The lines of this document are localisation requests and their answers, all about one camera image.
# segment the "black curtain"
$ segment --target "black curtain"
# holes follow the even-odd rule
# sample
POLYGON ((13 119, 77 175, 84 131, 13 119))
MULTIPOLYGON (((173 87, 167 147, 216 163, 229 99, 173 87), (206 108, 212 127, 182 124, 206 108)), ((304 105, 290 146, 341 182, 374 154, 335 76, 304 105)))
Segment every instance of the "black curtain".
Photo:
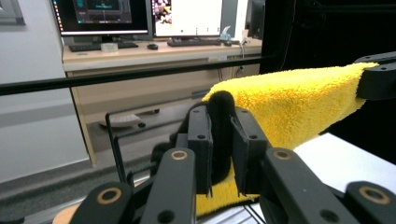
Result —
MULTIPOLYGON (((393 1, 267 0, 261 73, 343 66, 396 51, 393 1)), ((326 132, 396 164, 396 99, 367 101, 326 132)))

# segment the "keyboard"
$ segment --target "keyboard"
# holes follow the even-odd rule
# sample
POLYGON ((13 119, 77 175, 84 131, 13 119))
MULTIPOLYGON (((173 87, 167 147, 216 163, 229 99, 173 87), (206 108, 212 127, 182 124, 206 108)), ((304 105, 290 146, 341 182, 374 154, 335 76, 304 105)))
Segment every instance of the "keyboard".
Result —
MULTIPOLYGON (((132 49, 138 48, 135 43, 127 42, 127 43, 117 43, 119 49, 132 49)), ((72 52, 79 52, 79 51, 90 51, 90 50, 101 50, 100 44, 88 44, 88 45, 69 45, 69 49, 72 52)))
POLYGON ((188 46, 207 46, 207 45, 221 45, 217 39, 189 39, 189 40, 168 40, 170 47, 188 47, 188 46))

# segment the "yellow microfiber cloth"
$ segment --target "yellow microfiber cloth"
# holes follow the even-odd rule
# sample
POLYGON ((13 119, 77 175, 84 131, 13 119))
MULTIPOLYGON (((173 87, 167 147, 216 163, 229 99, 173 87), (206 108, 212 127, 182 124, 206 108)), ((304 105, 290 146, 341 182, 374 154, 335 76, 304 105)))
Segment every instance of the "yellow microfiber cloth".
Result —
MULTIPOLYGON (((361 74, 376 65, 353 63, 230 79, 213 86, 203 101, 215 92, 229 92, 235 106, 252 113, 273 147, 294 149, 363 106, 365 100, 356 97, 361 74)), ((233 169, 212 189, 213 197, 196 196, 198 217, 248 200, 238 196, 233 169)))

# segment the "desk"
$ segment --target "desk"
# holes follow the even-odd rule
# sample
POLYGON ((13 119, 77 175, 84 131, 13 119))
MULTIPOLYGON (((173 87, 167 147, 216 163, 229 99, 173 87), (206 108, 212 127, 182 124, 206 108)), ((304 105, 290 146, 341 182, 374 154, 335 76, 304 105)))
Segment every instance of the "desk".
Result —
MULTIPOLYGON (((64 48, 64 71, 68 77, 109 74, 137 69, 182 65, 185 63, 207 63, 239 58, 242 50, 239 46, 200 46, 168 47, 166 42, 158 42, 158 50, 147 49, 149 42, 135 42, 136 49, 119 49, 106 53, 100 50, 71 52, 64 48)), ((249 39, 244 46, 245 57, 257 57, 262 52, 262 41, 249 39)), ((244 76, 257 75, 260 66, 248 65, 244 76)), ((236 68, 221 69, 223 80, 232 78, 236 68)), ((195 92, 208 91, 219 82, 218 70, 205 70, 161 77, 147 77, 127 81, 97 84, 72 88, 72 95, 78 112, 78 118, 92 164, 96 164, 92 139, 88 125, 105 119, 109 111, 127 107, 158 104, 181 97, 189 97, 195 92)), ((142 108, 134 113, 156 108, 142 108)))

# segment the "computer mouse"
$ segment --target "computer mouse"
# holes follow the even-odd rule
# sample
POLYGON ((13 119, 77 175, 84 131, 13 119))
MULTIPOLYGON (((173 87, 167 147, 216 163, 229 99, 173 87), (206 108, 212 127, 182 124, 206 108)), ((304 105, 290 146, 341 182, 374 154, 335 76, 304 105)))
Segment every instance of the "computer mouse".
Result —
POLYGON ((149 44, 148 49, 158 49, 158 45, 156 44, 149 44))

